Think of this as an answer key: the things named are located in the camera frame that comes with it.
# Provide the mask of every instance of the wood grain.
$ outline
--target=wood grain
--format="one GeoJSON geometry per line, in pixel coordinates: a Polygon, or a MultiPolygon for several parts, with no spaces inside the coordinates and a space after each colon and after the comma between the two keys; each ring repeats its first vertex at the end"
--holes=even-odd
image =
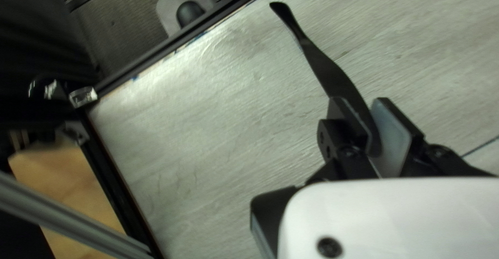
{"type": "Polygon", "coordinates": [[[270,1],[429,142],[464,154],[499,133],[499,0],[257,0],[91,113],[173,259],[259,258],[251,198],[322,164],[327,98],[270,1]]]}
{"type": "MultiPolygon", "coordinates": [[[[16,179],[121,233],[123,228],[85,156],[69,142],[32,145],[9,159],[16,179]]],[[[56,259],[114,258],[42,227],[56,259]]]]}

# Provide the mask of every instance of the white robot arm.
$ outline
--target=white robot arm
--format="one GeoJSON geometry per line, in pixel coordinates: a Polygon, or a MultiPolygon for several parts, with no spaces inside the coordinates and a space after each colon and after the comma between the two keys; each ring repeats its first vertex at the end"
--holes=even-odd
{"type": "Polygon", "coordinates": [[[302,187],[252,200],[251,229],[263,257],[499,258],[499,179],[428,144],[388,98],[369,110],[287,5],[271,8],[330,100],[317,129],[325,165],[302,187]]]}

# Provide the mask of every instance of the black fabric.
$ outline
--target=black fabric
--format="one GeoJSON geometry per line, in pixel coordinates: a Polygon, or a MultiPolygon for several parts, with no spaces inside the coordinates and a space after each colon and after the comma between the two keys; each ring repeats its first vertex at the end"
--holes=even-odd
{"type": "Polygon", "coordinates": [[[96,82],[63,0],[0,0],[0,94],[26,96],[44,73],[96,82]]]}

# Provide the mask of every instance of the white wooden surface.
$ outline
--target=white wooden surface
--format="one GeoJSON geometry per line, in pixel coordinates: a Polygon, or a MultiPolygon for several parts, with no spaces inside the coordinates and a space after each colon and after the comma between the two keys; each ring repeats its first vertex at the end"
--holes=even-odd
{"type": "Polygon", "coordinates": [[[322,164],[327,98],[271,1],[429,142],[464,154],[499,134],[499,0],[257,0],[91,112],[173,259],[259,258],[251,198],[322,164]]]}

